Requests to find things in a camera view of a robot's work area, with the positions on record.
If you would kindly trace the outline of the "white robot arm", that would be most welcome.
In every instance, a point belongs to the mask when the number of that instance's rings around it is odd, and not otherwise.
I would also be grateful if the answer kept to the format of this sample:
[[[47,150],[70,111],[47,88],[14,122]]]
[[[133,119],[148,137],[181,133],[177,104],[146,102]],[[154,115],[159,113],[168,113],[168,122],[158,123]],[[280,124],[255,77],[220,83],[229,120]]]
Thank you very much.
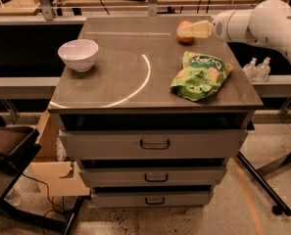
[[[291,64],[291,7],[281,0],[266,0],[254,9],[227,10],[211,23],[198,21],[179,26],[179,37],[208,38],[246,43],[281,53]]]

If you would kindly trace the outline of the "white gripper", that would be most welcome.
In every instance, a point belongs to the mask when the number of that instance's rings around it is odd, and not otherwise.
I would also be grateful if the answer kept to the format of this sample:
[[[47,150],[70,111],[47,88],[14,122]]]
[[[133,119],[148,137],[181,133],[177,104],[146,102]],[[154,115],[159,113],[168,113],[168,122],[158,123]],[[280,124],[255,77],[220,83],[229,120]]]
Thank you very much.
[[[213,31],[213,36],[219,40],[231,42],[233,40],[233,30],[235,22],[233,20],[234,11],[224,11],[215,16],[213,24],[209,21],[198,21],[183,28],[186,36],[193,38],[208,38]]]

